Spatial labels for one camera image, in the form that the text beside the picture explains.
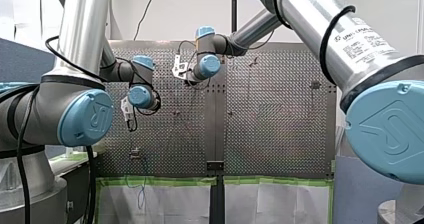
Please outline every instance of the green tape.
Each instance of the green tape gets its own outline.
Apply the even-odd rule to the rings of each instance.
[[[230,176],[224,177],[225,185],[243,185],[243,184],[280,184],[293,186],[312,186],[312,187],[328,187],[332,185],[331,180],[326,179],[299,179],[290,177],[266,177],[266,176]]]
[[[107,177],[97,178],[97,183],[101,186],[214,186],[216,178],[164,178],[164,177],[143,177],[143,176],[127,176],[127,177]]]
[[[87,153],[76,153],[71,154],[69,157],[65,157],[65,154],[51,158],[50,161],[81,161],[88,159]]]
[[[331,172],[336,172],[336,160],[331,160]]]
[[[328,187],[328,224],[333,223],[333,195],[334,181],[327,179],[300,179],[290,177],[265,177],[265,176],[228,176],[224,177],[225,185],[244,184],[279,184],[292,186]]]
[[[334,196],[334,181],[331,181],[329,186],[329,200],[328,200],[328,224],[333,224],[333,196]]]
[[[95,219],[94,224],[99,224],[99,213],[100,213],[100,191],[102,190],[101,184],[96,181],[96,209],[94,212]]]

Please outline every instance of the metal bracket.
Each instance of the metal bracket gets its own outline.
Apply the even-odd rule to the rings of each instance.
[[[208,171],[223,171],[224,162],[223,161],[208,161],[206,164]]]
[[[131,150],[130,152],[130,159],[141,159],[141,151],[138,147],[136,147],[135,149]]]

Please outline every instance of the blue joint cap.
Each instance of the blue joint cap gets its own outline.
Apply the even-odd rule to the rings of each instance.
[[[112,99],[105,91],[92,89],[76,97],[66,108],[58,126],[58,139],[67,147],[91,146],[112,125]]]
[[[0,82],[0,93],[9,91],[11,89],[31,84],[29,82]]]
[[[214,55],[206,55],[199,62],[200,73],[206,77],[213,77],[221,68],[221,62]]]
[[[153,59],[149,56],[144,56],[144,55],[133,56],[133,62],[138,65],[144,66],[152,71],[154,70]]]
[[[152,96],[144,86],[134,86],[128,92],[128,100],[136,108],[148,108],[152,102]]]
[[[201,37],[204,37],[210,34],[215,34],[215,29],[213,27],[211,26],[199,27],[196,31],[196,39],[199,39]]]
[[[346,134],[369,167],[424,184],[424,82],[391,81],[361,93],[347,111]]]

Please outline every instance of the pegboard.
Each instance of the pegboard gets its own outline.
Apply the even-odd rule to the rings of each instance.
[[[160,93],[162,107],[152,116],[137,113],[138,130],[130,133],[120,110],[128,84],[106,84],[115,110],[112,128],[103,139],[99,174],[205,176],[205,90],[193,90],[172,76],[178,43],[115,42],[111,46],[117,57],[132,59],[142,54],[153,58],[153,86]],[[192,53],[185,49],[182,57],[189,59]],[[141,159],[130,159],[135,148]]]
[[[115,112],[102,143],[100,175],[206,176],[211,160],[224,161],[226,175],[329,175],[335,88],[303,44],[269,43],[228,60],[202,91],[172,76],[178,44],[111,43],[116,56],[153,58],[153,85],[163,105],[156,115],[138,115],[138,130],[129,133],[119,108],[128,84],[106,85]],[[192,53],[183,48],[183,61]],[[129,158],[136,147],[143,159]]]
[[[330,175],[336,89],[303,44],[229,62],[226,102],[226,175]]]

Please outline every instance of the logo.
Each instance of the logo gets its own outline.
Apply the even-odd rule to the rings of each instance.
[[[106,132],[111,120],[112,108],[96,102],[93,105],[93,112],[90,131]]]
[[[361,132],[368,135],[370,144],[377,145],[392,163],[416,154],[399,156],[407,152],[411,145],[424,144],[423,126],[421,118],[402,101],[393,102],[359,125]]]

